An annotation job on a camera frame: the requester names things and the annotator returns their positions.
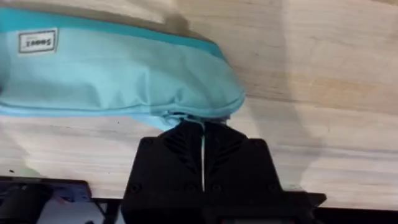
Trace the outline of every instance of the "teal fabric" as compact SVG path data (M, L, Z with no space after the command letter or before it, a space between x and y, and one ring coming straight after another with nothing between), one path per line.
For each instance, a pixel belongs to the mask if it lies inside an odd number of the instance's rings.
M19 55L18 34L58 28L55 53ZM211 42L42 12L0 8L0 114L128 115L160 129L221 118L244 89Z

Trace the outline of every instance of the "wire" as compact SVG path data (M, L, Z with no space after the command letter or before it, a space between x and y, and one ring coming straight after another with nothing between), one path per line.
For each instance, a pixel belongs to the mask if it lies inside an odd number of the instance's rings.
M105 217L105 211L102 209L102 207L99 205L98 202L94 202L95 206L97 206L99 212L101 212L102 216Z

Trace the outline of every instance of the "fabric label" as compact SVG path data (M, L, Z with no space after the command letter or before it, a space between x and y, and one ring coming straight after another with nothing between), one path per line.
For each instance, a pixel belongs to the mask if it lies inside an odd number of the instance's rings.
M24 31L18 36L20 54L55 52L57 48L57 29Z

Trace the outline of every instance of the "wooden table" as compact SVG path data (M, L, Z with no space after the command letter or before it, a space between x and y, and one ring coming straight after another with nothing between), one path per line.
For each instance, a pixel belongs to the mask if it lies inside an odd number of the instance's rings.
M229 124L267 140L285 188L398 209L398 1L10 2L214 40L248 92ZM129 118L0 117L0 175L119 198L140 138L159 133Z

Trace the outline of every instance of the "wood grain surface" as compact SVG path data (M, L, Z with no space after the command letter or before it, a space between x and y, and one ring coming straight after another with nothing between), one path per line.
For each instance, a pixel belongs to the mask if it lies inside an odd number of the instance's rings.
M286 189L398 210L397 1L2 3L215 41L248 93L229 124L269 143ZM129 118L0 117L0 175L83 179L96 197L122 197L140 138L159 133Z

